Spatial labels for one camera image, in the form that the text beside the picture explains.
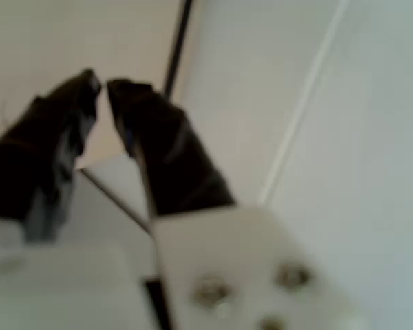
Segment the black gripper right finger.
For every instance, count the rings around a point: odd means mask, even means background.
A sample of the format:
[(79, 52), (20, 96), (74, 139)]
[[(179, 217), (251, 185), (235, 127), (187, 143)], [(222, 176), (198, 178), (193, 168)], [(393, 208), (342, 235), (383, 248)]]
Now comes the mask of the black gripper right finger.
[(107, 95), (145, 186), (172, 329), (368, 328), (276, 214), (236, 202), (182, 109), (123, 78)]

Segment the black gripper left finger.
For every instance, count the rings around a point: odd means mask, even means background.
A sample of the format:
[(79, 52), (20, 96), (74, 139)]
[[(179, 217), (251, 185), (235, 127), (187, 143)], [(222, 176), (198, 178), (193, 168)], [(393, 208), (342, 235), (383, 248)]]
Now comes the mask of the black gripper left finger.
[(95, 72), (84, 69), (35, 96), (0, 136), (0, 221), (27, 243), (52, 242), (67, 219), (100, 91)]

